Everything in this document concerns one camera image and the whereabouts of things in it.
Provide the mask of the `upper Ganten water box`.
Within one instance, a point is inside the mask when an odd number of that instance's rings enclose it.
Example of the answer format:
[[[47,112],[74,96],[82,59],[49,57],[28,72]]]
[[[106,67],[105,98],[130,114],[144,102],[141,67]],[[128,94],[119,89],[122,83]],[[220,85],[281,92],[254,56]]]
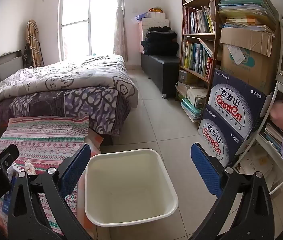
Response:
[[[272,94],[258,89],[222,70],[215,70],[208,104],[243,138],[258,129]]]

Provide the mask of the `ganten water box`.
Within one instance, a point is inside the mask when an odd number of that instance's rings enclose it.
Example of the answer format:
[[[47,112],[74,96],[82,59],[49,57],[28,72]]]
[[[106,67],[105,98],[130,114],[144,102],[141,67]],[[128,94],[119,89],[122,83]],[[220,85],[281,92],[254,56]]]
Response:
[[[272,94],[258,89],[222,70],[215,70],[208,104],[243,138],[258,129]]]
[[[252,140],[243,139],[210,105],[203,109],[198,130],[212,156],[224,167],[235,161]]]

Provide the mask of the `blue cardboard box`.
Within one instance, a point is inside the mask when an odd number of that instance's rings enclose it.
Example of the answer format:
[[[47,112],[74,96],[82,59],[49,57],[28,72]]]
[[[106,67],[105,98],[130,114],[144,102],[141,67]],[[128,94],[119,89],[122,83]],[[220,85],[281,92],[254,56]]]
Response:
[[[12,196],[12,191],[16,182],[17,176],[13,175],[11,179],[11,188],[10,190],[5,193],[4,195],[4,200],[3,200],[3,205],[2,205],[2,212],[6,215],[9,214],[9,207],[10,207],[10,202],[11,202],[11,196]]]

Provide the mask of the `sheer white curtain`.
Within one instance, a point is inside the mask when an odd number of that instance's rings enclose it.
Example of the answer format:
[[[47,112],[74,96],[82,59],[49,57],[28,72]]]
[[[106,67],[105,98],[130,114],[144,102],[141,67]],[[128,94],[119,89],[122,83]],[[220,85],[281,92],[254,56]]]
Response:
[[[128,61],[125,17],[124,17],[124,1],[125,0],[118,0],[118,6],[116,10],[114,54],[121,55],[125,61]]]

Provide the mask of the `patterned striped tablecloth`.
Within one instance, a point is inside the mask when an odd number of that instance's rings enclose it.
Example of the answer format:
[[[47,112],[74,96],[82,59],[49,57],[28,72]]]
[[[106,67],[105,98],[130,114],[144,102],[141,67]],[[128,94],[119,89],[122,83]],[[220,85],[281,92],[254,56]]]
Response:
[[[74,155],[89,131],[89,118],[21,117],[9,120],[0,137],[0,153],[10,144],[18,148],[16,164],[24,169],[29,161],[37,174]]]

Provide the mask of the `brown cardboard box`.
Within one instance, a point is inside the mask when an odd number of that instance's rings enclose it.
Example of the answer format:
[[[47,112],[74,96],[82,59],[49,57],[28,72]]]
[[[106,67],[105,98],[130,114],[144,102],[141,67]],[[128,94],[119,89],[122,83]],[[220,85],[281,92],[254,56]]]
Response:
[[[221,70],[264,94],[275,86],[278,40],[271,34],[244,28],[222,28]]]

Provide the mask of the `plaid coat on rack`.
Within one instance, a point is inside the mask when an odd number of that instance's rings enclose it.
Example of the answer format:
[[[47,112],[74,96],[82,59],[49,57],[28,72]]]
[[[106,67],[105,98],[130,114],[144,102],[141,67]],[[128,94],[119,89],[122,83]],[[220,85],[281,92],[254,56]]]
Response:
[[[39,42],[39,30],[34,20],[26,24],[26,45],[23,53],[23,64],[25,68],[43,67],[41,44]]]

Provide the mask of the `white cartoon print duvet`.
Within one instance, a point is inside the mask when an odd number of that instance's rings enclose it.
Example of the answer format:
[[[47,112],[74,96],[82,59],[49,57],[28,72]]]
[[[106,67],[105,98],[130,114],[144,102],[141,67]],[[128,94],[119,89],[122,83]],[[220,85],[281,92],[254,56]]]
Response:
[[[105,86],[116,89],[135,108],[138,90],[120,55],[86,56],[44,67],[23,68],[0,82],[0,101],[38,92]]]

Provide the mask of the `lower Ganten water box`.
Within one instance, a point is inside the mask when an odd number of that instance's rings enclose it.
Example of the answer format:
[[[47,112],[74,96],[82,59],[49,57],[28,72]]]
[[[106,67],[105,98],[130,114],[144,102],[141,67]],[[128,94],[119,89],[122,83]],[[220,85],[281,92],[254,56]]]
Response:
[[[235,161],[252,140],[243,139],[210,105],[203,109],[198,130],[212,156],[224,167]]]

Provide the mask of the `black storage bench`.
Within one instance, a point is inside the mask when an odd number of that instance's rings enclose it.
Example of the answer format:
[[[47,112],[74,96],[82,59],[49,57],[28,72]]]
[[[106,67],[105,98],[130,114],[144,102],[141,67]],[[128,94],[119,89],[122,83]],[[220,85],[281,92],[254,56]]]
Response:
[[[179,77],[179,58],[141,54],[141,68],[165,98],[176,95]]]

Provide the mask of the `white tissue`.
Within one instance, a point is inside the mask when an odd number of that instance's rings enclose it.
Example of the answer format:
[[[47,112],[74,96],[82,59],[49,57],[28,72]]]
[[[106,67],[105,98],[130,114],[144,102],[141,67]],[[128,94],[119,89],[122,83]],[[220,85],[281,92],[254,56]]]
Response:
[[[34,165],[31,163],[30,159],[27,159],[24,163],[24,170],[28,175],[36,175],[36,169]]]

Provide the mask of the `wooden bookshelf with books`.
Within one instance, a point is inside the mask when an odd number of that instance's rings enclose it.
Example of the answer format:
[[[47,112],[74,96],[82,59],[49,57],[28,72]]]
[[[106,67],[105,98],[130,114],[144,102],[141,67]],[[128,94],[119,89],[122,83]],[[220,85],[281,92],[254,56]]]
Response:
[[[214,71],[221,62],[219,0],[182,0],[179,69],[210,95]]]

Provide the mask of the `grey padded headboard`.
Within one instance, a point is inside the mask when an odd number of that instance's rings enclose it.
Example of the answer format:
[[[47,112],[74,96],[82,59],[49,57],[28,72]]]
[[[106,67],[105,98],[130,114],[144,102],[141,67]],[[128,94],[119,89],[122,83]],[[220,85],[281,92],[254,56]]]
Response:
[[[0,56],[0,82],[23,68],[22,51],[13,51]]]

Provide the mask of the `white plastic trash bin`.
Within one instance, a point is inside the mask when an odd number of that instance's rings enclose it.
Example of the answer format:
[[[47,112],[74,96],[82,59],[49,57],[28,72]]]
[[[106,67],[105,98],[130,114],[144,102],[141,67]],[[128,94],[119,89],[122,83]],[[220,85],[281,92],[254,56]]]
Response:
[[[143,148],[93,156],[86,167],[84,207],[97,226],[132,226],[169,217],[178,196],[160,154]]]

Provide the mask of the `white storage drawers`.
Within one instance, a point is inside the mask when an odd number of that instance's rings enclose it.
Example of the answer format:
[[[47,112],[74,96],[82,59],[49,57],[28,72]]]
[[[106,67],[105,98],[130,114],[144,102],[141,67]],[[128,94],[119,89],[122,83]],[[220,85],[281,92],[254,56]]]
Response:
[[[169,20],[166,18],[165,13],[161,12],[150,12],[153,14],[151,17],[143,17],[138,23],[139,25],[139,40],[140,42],[144,41],[148,30],[152,27],[169,27]]]

